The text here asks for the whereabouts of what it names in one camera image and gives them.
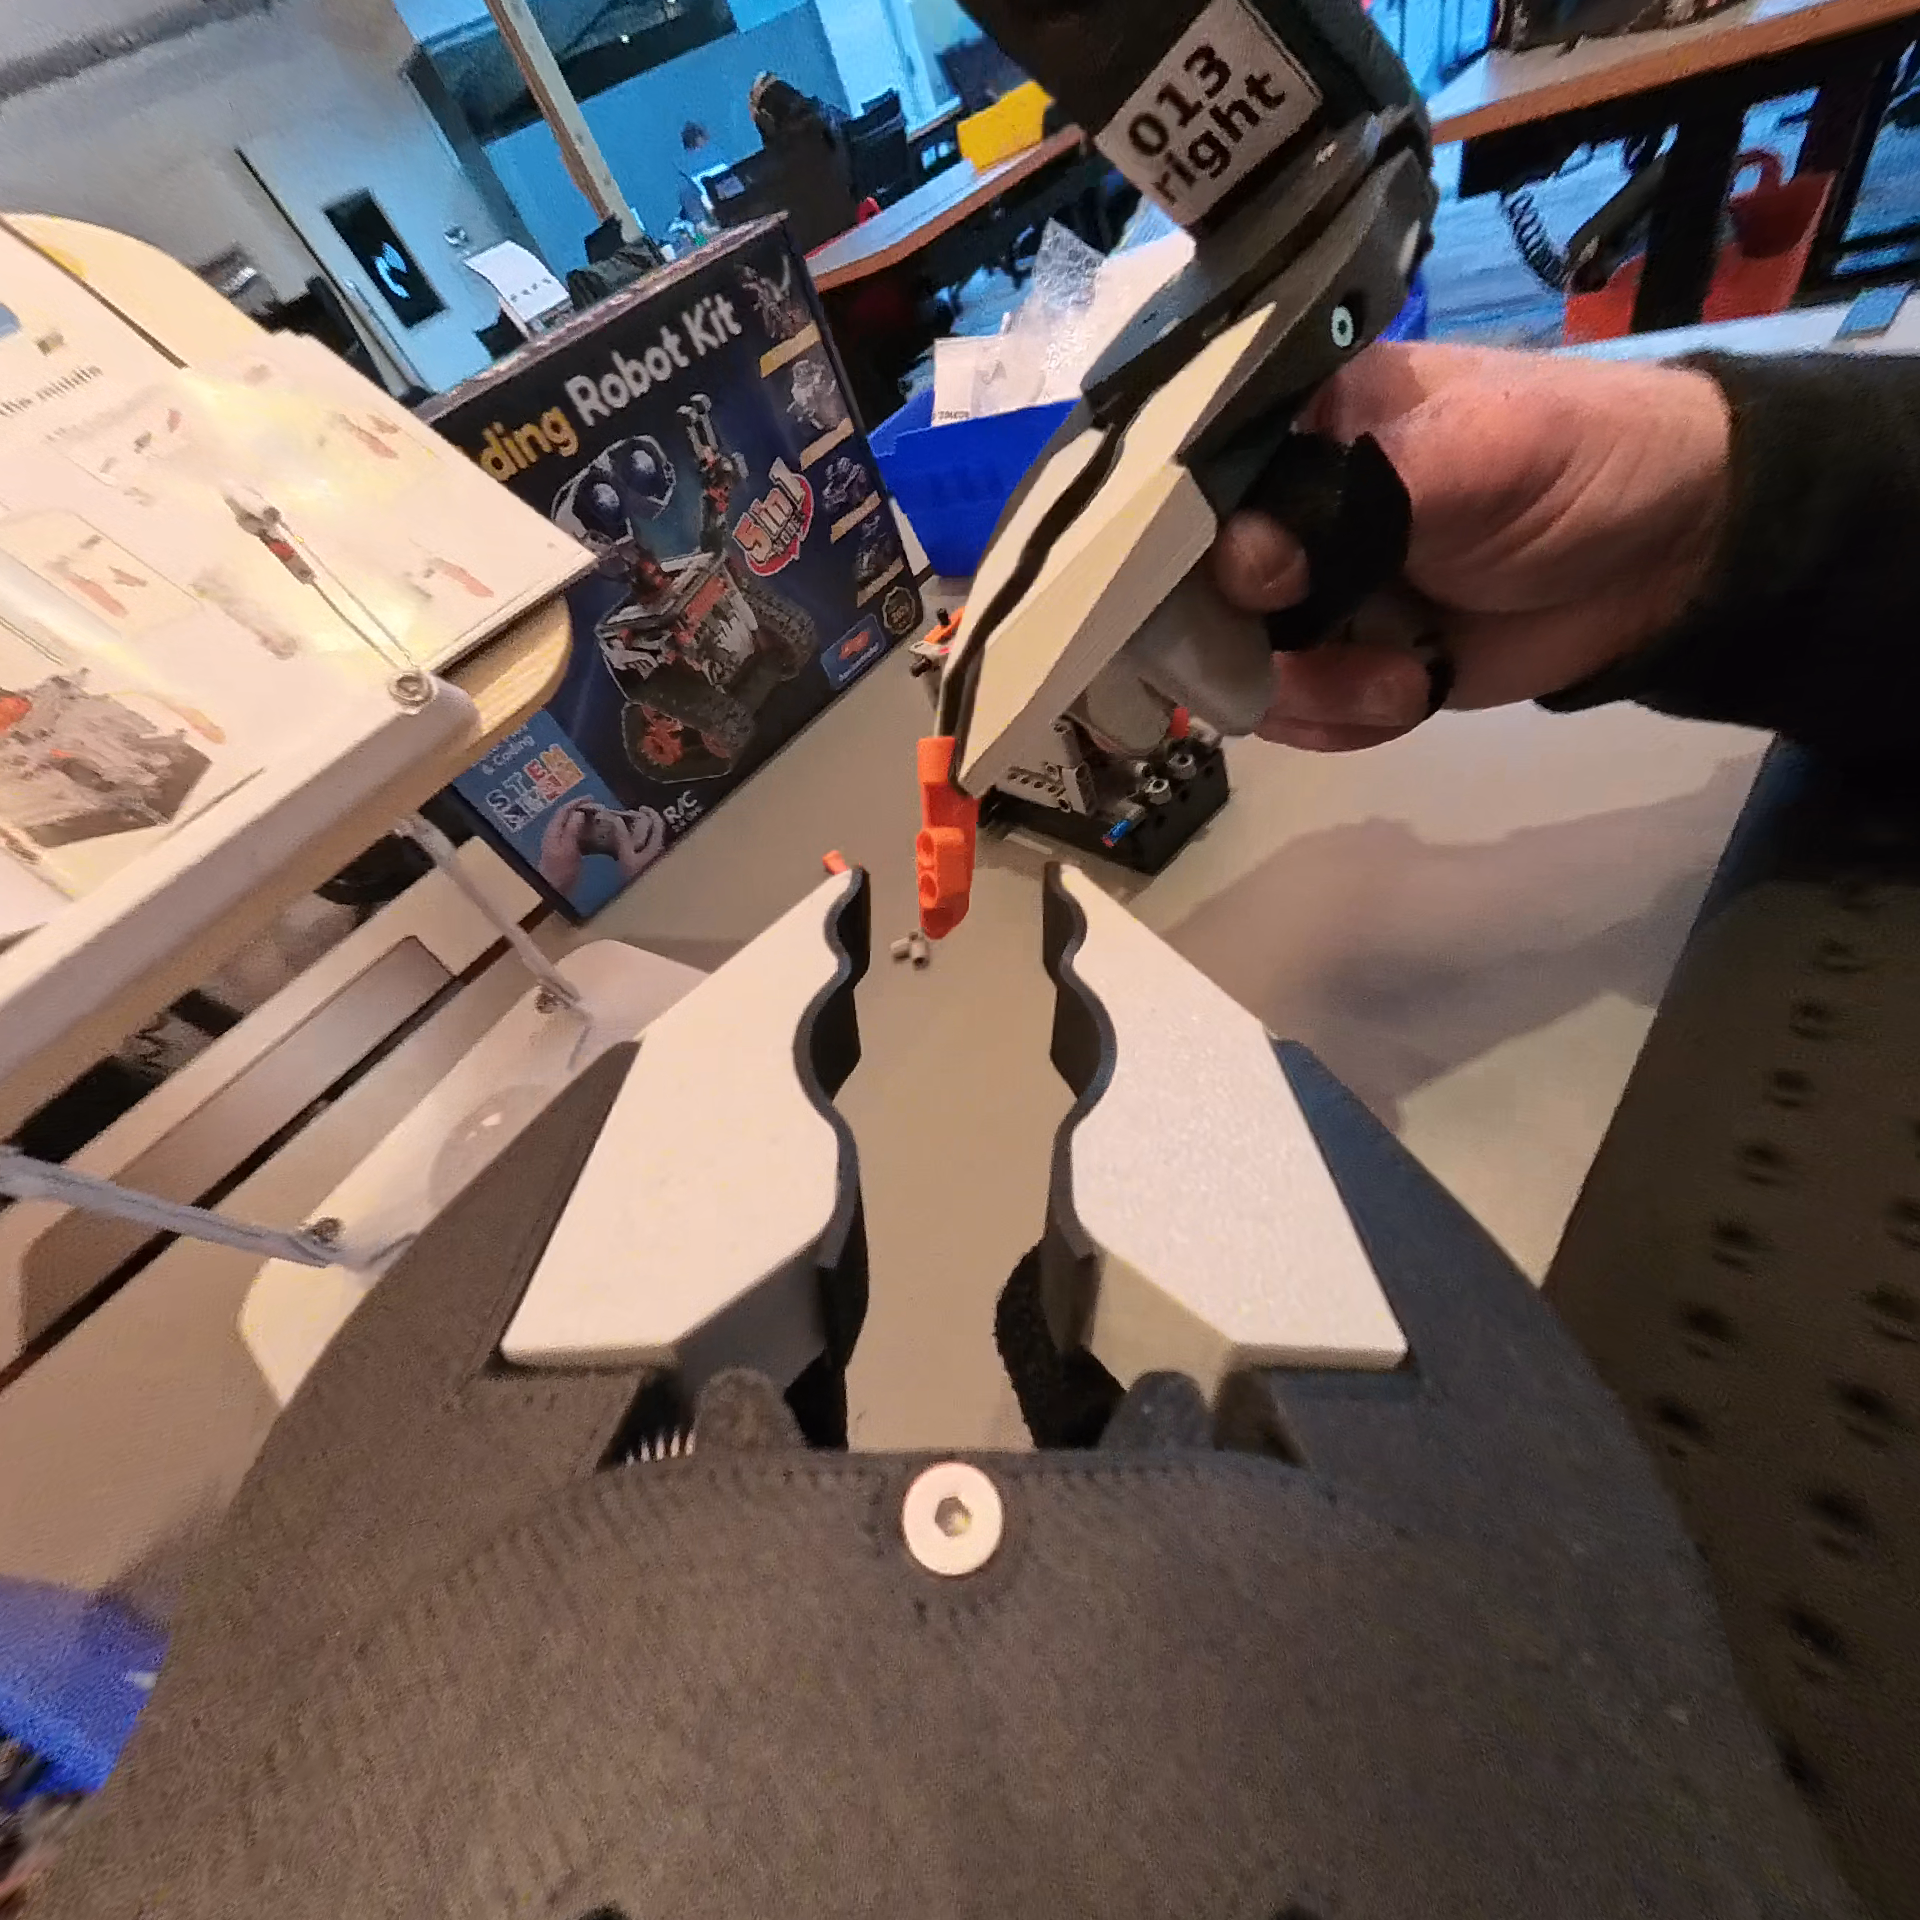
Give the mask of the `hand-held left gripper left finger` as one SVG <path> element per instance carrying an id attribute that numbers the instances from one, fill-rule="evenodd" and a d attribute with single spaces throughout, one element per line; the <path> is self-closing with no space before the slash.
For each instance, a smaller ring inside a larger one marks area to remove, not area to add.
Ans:
<path id="1" fill-rule="evenodd" d="M 648 1022 L 502 1330 L 520 1372 L 669 1381 L 752 1372 L 815 1449 L 848 1445 L 868 1310 L 856 1146 L 874 888 L 832 868 Z"/>

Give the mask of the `orange toy building beam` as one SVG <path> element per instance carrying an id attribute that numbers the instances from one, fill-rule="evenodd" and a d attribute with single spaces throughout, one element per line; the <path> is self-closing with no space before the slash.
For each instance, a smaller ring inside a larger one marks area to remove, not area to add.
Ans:
<path id="1" fill-rule="evenodd" d="M 918 930 L 930 941 L 950 936 L 965 921 L 976 876 L 978 800 L 958 786 L 954 765 L 954 736 L 918 741 L 922 815 L 915 855 Z"/>

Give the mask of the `person's right hand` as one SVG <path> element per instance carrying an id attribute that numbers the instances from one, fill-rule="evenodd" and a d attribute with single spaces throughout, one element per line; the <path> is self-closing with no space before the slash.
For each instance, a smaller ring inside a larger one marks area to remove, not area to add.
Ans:
<path id="1" fill-rule="evenodd" d="M 1733 408 L 1696 368 L 1381 342 L 1303 426 L 1372 438 L 1411 502 L 1396 585 L 1279 654 L 1258 736 L 1367 751 L 1442 708 L 1533 704 L 1692 608 L 1733 496 Z"/>

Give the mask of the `partly built toy robot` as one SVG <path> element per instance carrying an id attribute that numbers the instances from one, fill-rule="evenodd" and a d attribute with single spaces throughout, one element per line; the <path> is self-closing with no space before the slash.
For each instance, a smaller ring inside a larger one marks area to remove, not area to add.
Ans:
<path id="1" fill-rule="evenodd" d="M 1173 719 L 1173 736 L 1144 759 L 1115 754 L 1071 714 L 1058 719 L 1039 765 L 1015 767 L 981 800 L 981 828 L 1162 873 L 1231 794 L 1218 738 L 1183 708 Z"/>

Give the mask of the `clear plastic bags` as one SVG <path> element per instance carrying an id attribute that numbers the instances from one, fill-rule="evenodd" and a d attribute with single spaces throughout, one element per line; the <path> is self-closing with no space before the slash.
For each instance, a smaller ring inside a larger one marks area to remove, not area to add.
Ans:
<path id="1" fill-rule="evenodd" d="M 947 337 L 930 357 L 930 425 L 960 425 L 1071 399 L 1136 313 L 1136 255 L 1101 255 L 1047 223 L 1019 298 L 994 334 Z"/>

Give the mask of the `brown office table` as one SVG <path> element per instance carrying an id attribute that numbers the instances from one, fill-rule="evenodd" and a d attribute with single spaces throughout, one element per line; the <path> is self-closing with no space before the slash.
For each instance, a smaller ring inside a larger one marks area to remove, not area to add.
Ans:
<path id="1" fill-rule="evenodd" d="M 1015 192 L 1058 173 L 1069 160 L 1082 160 L 1086 151 L 1084 130 L 1067 126 L 988 169 L 970 160 L 958 162 L 910 190 L 898 204 L 810 250 L 812 282 L 827 294 L 903 268 L 962 223 L 1010 200 Z"/>

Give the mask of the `yellow bin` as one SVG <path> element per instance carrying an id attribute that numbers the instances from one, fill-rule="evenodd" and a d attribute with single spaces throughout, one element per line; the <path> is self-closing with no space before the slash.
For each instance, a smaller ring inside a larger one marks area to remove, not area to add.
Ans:
<path id="1" fill-rule="evenodd" d="M 994 102 L 965 113 L 956 126 L 962 160 L 986 173 L 1027 152 L 1047 134 L 1052 108 L 1053 101 L 1044 86 L 1028 79 L 1000 94 Z"/>

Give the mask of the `robot kit box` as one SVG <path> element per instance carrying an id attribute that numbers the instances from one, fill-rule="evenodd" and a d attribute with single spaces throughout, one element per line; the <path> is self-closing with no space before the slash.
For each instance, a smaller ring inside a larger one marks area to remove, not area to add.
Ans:
<path id="1" fill-rule="evenodd" d="M 554 697 L 445 793 L 599 914 L 924 629 L 800 245 L 756 220 L 422 407 L 589 550 Z"/>

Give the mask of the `table with black legs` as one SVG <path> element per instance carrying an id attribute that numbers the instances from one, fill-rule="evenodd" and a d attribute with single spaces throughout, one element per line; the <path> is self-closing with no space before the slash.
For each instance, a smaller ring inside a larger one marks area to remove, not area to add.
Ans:
<path id="1" fill-rule="evenodd" d="M 1868 270 L 1868 253 L 1916 261 L 1916 223 L 1848 234 L 1916 34 L 1916 1 L 1760 1 L 1656 32 L 1490 50 L 1429 98 L 1430 140 L 1459 149 L 1455 192 L 1474 200 L 1542 183 L 1581 149 L 1661 136 L 1630 328 L 1680 328 L 1707 318 L 1746 117 L 1812 90 L 1799 157 L 1830 186 L 1794 293 L 1846 297 L 1901 270 Z"/>

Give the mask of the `red container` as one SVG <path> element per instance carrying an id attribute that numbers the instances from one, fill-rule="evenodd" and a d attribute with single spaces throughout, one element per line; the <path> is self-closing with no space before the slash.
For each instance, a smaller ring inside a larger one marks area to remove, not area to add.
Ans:
<path id="1" fill-rule="evenodd" d="M 1607 200 L 1567 240 L 1563 344 L 1590 344 L 1635 330 L 1635 308 L 1647 250 L 1650 196 L 1667 157 Z M 1832 196 L 1835 173 L 1787 173 L 1773 149 L 1735 157 L 1717 263 L 1702 298 L 1706 321 L 1755 319 L 1779 313 L 1796 294 L 1816 228 Z"/>

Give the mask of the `black perforated foam pad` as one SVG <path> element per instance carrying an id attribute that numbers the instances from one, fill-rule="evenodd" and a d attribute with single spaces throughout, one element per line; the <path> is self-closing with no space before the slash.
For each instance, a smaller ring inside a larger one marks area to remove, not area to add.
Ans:
<path id="1" fill-rule="evenodd" d="M 1916 760 L 1765 756 L 1544 1293 L 1843 1876 L 1916 1914 Z"/>

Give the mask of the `instruction book on stand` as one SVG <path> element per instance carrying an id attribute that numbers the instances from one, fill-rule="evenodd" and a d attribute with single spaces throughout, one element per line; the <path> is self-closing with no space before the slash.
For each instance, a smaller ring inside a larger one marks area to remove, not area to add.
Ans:
<path id="1" fill-rule="evenodd" d="M 293 341 L 119 231 L 4 213 L 4 238 L 173 370 L 218 372 Z M 373 687 L 354 692 L 359 711 L 322 721 L 236 800 L 218 800 L 208 823 L 187 823 L 4 949 L 4 1142 L 559 689 L 562 583 L 510 609 L 431 670 L 382 660 Z"/>

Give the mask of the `blue labelled storage bin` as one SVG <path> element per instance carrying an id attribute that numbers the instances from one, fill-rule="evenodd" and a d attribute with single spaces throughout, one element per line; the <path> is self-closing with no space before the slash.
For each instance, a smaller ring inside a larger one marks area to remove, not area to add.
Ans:
<path id="1" fill-rule="evenodd" d="M 163 1624 L 102 1593 L 2 1578 L 2 1804 L 91 1794 L 154 1695 Z"/>

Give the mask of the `instruction booklet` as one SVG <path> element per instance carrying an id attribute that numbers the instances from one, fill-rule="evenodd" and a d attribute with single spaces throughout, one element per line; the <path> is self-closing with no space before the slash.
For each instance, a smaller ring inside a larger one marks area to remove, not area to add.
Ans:
<path id="1" fill-rule="evenodd" d="M 588 564 L 322 346 L 191 359 L 4 223 L 4 927 L 359 808 Z"/>

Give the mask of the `black wall sign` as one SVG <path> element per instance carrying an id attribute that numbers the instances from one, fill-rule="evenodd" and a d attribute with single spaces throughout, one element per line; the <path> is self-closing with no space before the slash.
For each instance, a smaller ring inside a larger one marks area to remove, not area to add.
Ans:
<path id="1" fill-rule="evenodd" d="M 325 217 L 402 328 L 445 313 L 439 287 L 368 190 L 327 204 Z"/>

